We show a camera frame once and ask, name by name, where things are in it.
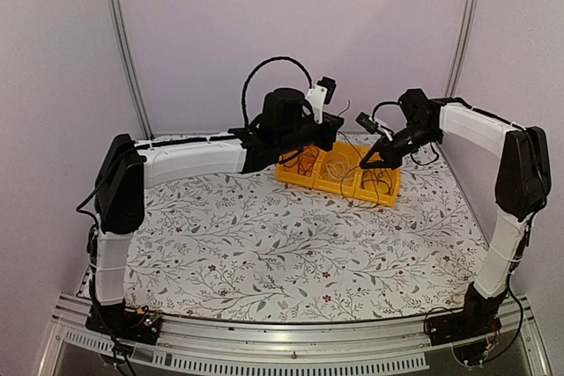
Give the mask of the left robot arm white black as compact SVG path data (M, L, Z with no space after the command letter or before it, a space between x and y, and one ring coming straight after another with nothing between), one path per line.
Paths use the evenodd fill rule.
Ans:
M313 145L330 151L344 124L326 113L325 88L302 93L279 88L264 98L263 111L248 126L212 136L164 142L114 138L95 180L93 204L98 237L93 257L95 314L111 335L131 326L124 300L130 240L145 219L145 191L162 183L213 173L254 173Z

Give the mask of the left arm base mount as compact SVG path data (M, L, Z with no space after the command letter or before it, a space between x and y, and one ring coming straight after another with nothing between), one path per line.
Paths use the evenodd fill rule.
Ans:
M92 304L85 327L118 340L156 345L160 337L162 312L147 306L129 309L125 303L100 306Z

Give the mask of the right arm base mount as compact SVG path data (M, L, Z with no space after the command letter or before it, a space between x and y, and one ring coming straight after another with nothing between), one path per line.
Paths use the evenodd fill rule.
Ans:
M433 346L481 336L479 341L455 347L454 356L461 365L483 365L494 345L486 340L486 335L501 329L498 312L507 295L508 289L505 289L496 297L485 298L474 284L470 284L464 295L463 309L460 312L427 316L423 323L424 332Z

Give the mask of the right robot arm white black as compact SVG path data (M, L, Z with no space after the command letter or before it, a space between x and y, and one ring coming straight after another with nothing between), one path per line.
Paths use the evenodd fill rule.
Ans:
M462 138L498 159L496 223L470 291L483 299L499 297L521 261L535 216L547 205L552 182L545 131L510 122L460 98L429 99L420 89L407 90L397 105L404 129L382 134L362 158L361 169L399 168L405 156L446 136Z

